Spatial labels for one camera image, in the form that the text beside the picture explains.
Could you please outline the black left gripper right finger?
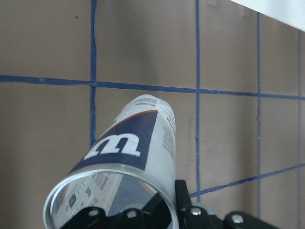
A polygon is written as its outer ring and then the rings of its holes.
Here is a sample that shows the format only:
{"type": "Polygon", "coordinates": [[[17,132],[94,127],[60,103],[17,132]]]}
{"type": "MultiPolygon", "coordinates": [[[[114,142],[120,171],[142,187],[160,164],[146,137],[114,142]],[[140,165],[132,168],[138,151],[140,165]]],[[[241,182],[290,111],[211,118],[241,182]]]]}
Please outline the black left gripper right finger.
{"type": "Polygon", "coordinates": [[[276,229],[242,211],[232,211],[224,219],[209,210],[208,207],[194,205],[185,180],[175,180],[176,210],[181,229],[276,229]]]}

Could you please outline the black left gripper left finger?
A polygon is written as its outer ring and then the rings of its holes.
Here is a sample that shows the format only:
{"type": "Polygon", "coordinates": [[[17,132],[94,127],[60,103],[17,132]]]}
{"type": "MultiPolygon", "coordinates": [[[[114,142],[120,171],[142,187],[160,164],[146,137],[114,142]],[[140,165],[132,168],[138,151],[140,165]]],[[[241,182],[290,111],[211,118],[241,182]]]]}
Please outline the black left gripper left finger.
{"type": "Polygon", "coordinates": [[[63,229],[166,229],[172,217],[159,194],[142,209],[129,208],[107,216],[102,208],[86,207],[66,222],[63,229]]]}

